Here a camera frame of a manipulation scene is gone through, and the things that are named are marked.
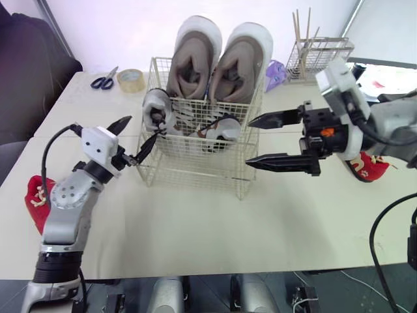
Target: blue scissors handle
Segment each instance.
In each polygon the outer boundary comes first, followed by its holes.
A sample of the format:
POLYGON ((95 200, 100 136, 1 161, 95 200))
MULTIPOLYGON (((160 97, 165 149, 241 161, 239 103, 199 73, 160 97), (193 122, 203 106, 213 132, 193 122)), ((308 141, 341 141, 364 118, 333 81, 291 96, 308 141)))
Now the blue scissors handle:
POLYGON ((95 81, 93 81, 90 84, 91 88, 94 88, 94 89, 101 88, 103 90, 110 89, 113 87, 113 85, 114 85, 113 78, 106 79, 105 77, 97 78, 95 81))

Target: scissors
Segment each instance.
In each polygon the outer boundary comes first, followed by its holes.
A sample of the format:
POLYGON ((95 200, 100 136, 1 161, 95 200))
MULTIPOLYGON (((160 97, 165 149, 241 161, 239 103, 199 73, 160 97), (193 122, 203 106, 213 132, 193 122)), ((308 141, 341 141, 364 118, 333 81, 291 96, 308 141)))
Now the scissors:
POLYGON ((98 89, 101 88, 103 90, 107 90, 113 87, 114 81, 113 76, 116 74, 117 69, 119 67, 115 67, 106 77, 97 78, 94 82, 90 84, 91 88, 98 89))

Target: wire basket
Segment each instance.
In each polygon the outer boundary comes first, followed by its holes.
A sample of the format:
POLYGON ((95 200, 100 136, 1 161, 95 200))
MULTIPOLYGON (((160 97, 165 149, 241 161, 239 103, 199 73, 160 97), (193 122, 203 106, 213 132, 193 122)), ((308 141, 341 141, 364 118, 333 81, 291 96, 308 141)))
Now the wire basket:
MULTIPOLYGON (((148 90, 165 89, 171 59, 153 57, 149 70, 148 90)), ((177 122, 185 136, 159 135, 150 155, 137 167, 147 186, 174 184, 217 190, 232 190, 239 199, 248 193, 255 169, 245 160, 258 152, 259 129, 247 127, 258 116, 262 103, 262 85, 257 88, 250 104, 171 98, 177 122), (184 122, 184 112, 192 113, 192 121, 184 122), (213 112, 230 113, 240 122, 240 137, 235 142, 189 137, 207 125, 213 112)), ((137 150, 153 135, 142 124, 137 150)))
POLYGON ((295 42, 287 63, 290 82, 311 81, 336 57, 346 60, 354 49, 348 38, 313 38, 295 42))

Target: tape roll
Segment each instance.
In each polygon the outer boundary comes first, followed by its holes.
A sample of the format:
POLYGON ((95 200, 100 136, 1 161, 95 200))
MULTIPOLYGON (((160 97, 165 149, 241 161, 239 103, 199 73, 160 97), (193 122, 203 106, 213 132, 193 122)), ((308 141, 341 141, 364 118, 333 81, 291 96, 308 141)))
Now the tape roll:
POLYGON ((117 81, 125 93, 138 93, 145 88, 145 80, 140 70, 122 70, 117 75, 117 81))

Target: white wall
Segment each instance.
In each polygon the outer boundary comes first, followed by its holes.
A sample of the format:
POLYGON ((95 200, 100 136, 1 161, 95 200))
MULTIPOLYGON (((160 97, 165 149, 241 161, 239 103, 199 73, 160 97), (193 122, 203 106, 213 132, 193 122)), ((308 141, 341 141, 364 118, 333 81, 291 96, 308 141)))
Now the white wall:
POLYGON ((347 36, 351 57, 417 64, 417 1, 366 0, 347 36))
MULTIPOLYGON (((10 11, 36 16, 34 0, 2 0, 10 11)), ((291 12, 300 10, 305 34, 338 36, 356 0, 48 0, 73 54, 88 72, 119 68, 149 69, 152 56, 171 57, 177 29, 193 14, 218 24, 223 45, 233 28, 246 21, 263 24, 274 38, 273 58, 286 63, 294 44, 291 12)))
POLYGON ((35 0, 1 0, 1 4, 12 13, 23 13, 33 18, 41 18, 35 0))

